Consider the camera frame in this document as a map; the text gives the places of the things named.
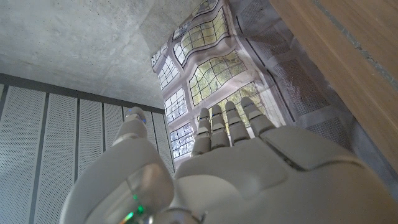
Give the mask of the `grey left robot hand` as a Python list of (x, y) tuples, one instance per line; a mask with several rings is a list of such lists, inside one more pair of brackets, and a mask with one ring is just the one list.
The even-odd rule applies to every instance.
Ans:
[(191, 157), (170, 174), (134, 107), (79, 177), (61, 223), (396, 223), (397, 202), (362, 160), (252, 100), (200, 112)]

